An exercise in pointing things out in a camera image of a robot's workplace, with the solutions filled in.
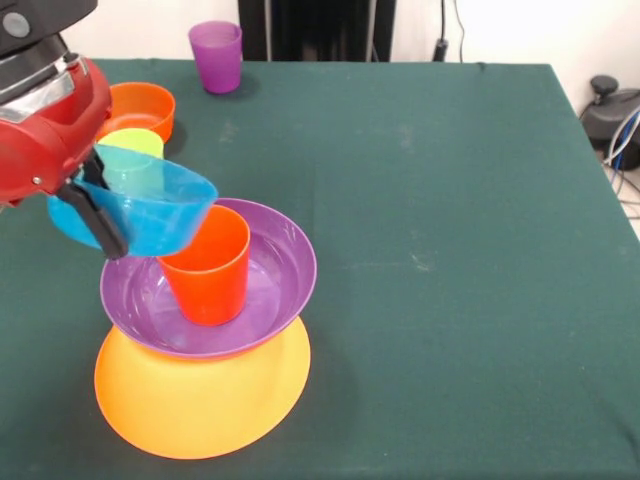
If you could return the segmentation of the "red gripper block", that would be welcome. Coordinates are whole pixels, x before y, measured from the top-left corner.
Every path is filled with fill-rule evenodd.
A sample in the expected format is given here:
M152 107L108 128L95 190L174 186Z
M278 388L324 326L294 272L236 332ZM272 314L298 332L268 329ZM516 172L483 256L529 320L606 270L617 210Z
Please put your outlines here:
M108 81L85 57L59 64L55 76L3 104L1 202L16 205L32 195L58 191L105 256L119 259L128 253L125 236L84 188L110 190L105 164L93 147L110 113ZM81 165L83 187L65 183Z

